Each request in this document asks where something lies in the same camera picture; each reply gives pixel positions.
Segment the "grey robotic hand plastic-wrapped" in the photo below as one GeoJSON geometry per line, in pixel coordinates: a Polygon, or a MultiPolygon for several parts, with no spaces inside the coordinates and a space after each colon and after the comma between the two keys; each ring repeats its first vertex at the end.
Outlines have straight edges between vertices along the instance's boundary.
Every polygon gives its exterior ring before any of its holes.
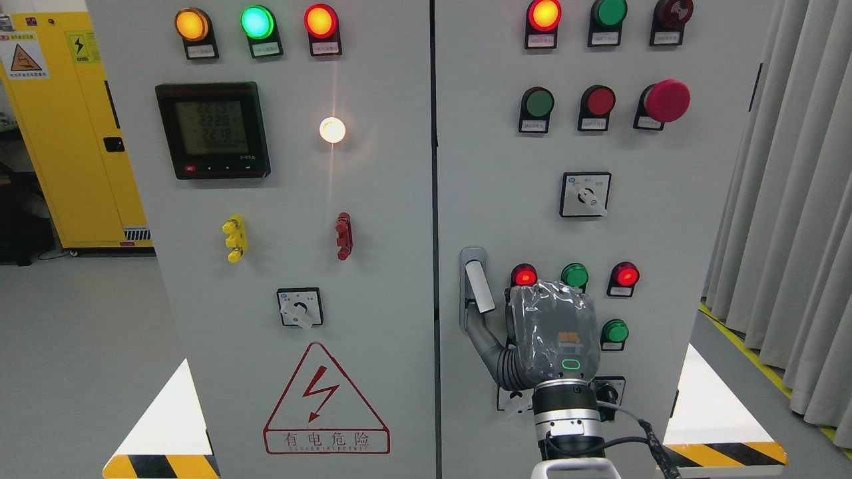
{"type": "Polygon", "coordinates": [[[499,342],[477,306],[466,309],[469,339],[500,388],[523,391],[550,380],[590,384],[600,364],[600,331],[588,296],[560,281],[539,281],[509,289],[507,310],[514,348],[499,342]]]}

